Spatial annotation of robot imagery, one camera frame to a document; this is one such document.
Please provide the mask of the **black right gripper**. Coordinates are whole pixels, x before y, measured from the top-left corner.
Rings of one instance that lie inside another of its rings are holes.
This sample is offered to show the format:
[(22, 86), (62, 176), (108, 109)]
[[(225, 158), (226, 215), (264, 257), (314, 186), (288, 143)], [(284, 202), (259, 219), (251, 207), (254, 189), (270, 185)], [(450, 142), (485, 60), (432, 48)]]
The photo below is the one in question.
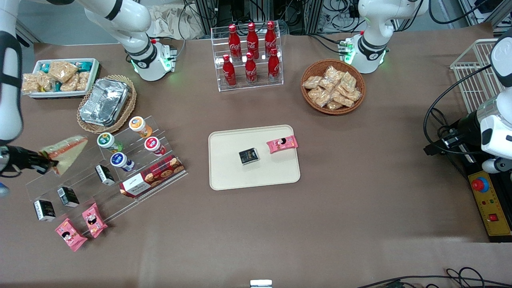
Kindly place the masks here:
[(46, 174), (56, 165), (58, 165), (58, 161), (49, 159), (44, 155), (33, 154), (33, 151), (20, 146), (2, 146), (0, 148), (1, 173), (34, 169), (40, 174)]

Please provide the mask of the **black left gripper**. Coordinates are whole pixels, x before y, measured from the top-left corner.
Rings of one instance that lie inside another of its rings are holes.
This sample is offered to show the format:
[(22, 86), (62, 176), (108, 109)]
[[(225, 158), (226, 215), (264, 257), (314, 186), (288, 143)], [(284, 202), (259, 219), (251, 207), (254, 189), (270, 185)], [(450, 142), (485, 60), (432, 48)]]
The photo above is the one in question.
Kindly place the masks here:
[(440, 137), (441, 148), (433, 144), (424, 147), (424, 153), (428, 156), (435, 156), (442, 153), (459, 155), (483, 154), (481, 149), (481, 130), (477, 112), (466, 115), (453, 124), (441, 127), (441, 131), (447, 135)]

